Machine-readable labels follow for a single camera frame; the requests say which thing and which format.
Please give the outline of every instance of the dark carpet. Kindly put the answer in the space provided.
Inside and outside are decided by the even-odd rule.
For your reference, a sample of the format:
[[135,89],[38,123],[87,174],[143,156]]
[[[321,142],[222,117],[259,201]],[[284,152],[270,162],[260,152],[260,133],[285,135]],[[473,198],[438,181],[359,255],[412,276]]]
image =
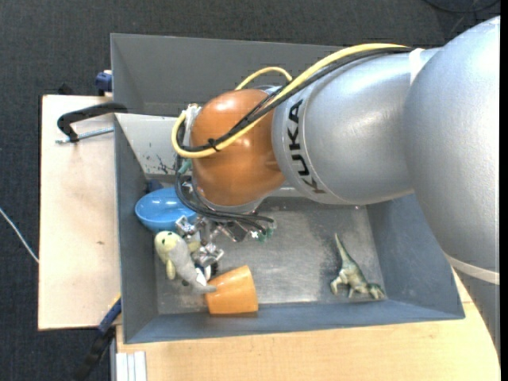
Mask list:
[[[499,2],[479,10],[495,0],[432,1],[471,13],[422,0],[0,0],[0,207],[37,251],[39,96],[62,83],[97,94],[110,33],[429,47],[500,12]],[[0,380],[70,379],[94,338],[91,329],[37,331],[37,280],[0,218]],[[90,379],[108,379],[108,367]]]

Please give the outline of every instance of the black cable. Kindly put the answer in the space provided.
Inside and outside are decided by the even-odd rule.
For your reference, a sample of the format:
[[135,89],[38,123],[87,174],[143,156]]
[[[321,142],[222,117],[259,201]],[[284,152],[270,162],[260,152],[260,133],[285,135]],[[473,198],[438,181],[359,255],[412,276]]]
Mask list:
[[432,6],[434,9],[436,10],[440,10],[440,11],[444,11],[446,13],[455,13],[455,14],[476,14],[478,11],[482,11],[482,10],[486,10],[486,9],[489,9],[491,8],[493,5],[497,4],[500,0],[494,0],[493,2],[490,2],[488,4],[486,4],[485,6],[481,6],[481,7],[476,7],[475,8],[475,4],[477,2],[480,2],[481,0],[475,0],[466,10],[455,10],[455,9],[450,9],[448,7],[443,7],[443,6],[440,6],[439,4],[433,2],[432,0],[423,0],[424,2],[426,2],[428,5]]
[[[316,72],[314,75],[310,76],[308,79],[306,79],[300,85],[298,85],[296,88],[287,92],[283,97],[270,103],[268,106],[264,107],[262,110],[257,111],[257,110],[261,109],[262,105],[264,103],[266,103],[266,101],[270,97],[274,97],[274,95],[278,94],[279,90],[278,90],[278,92],[274,92],[272,95],[265,98],[261,103],[258,103],[252,110],[250,110],[246,115],[244,115],[227,133],[225,133],[224,135],[222,135],[221,137],[219,137],[217,139],[213,139],[213,144],[214,144],[214,146],[217,146],[220,143],[228,140],[231,136],[238,133],[240,130],[245,128],[247,125],[250,125],[254,121],[260,119],[262,116],[264,116],[268,112],[272,111],[275,107],[279,106],[280,104],[285,102],[287,99],[289,99],[290,97],[297,94],[299,91],[305,89],[310,84],[316,82],[317,80],[321,79],[322,77],[328,75],[330,72],[335,71],[336,69],[338,69],[340,67],[348,65],[348,64],[355,62],[357,60],[361,60],[361,59],[372,57],[372,56],[377,56],[380,54],[401,53],[401,52],[408,52],[411,50],[412,50],[412,48],[407,48],[407,47],[378,48],[378,49],[373,49],[371,51],[358,52],[355,54],[351,54],[350,56],[346,56],[345,58],[338,59],[337,61],[332,62],[329,66],[321,69],[320,71]],[[208,148],[213,147],[212,145],[210,145],[210,143],[195,146],[195,147],[184,146],[184,145],[181,145],[180,140],[179,140],[179,145],[180,145],[180,148],[182,148],[188,152],[200,152],[202,150],[206,150]]]

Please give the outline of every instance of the plastic cup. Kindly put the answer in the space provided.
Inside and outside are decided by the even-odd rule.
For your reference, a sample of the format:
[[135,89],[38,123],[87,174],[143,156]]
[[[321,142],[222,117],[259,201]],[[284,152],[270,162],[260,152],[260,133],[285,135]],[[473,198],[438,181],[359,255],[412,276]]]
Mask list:
[[247,265],[208,281],[217,291],[205,294],[210,314],[246,314],[257,312],[256,287]]

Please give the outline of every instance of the wooden table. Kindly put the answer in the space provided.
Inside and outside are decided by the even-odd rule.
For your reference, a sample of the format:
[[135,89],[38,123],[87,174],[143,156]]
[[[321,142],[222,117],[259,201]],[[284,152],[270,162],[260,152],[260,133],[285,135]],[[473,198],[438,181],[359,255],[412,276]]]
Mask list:
[[[120,289],[114,212],[113,137],[55,144],[63,113],[108,98],[43,100],[39,329],[96,326]],[[108,125],[90,121],[81,129]],[[457,380],[500,379],[487,328],[456,279],[464,320],[369,326],[197,341],[124,344],[146,351],[156,380]]]

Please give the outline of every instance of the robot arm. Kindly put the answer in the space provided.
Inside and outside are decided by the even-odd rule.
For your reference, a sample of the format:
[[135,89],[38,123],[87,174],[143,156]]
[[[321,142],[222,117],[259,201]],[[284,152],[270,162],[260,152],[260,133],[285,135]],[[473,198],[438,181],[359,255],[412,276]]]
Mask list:
[[284,180],[331,204],[414,192],[499,346],[499,29],[497,17],[443,48],[339,54],[275,93],[215,98],[191,126],[194,148],[176,145],[197,196],[246,216]]

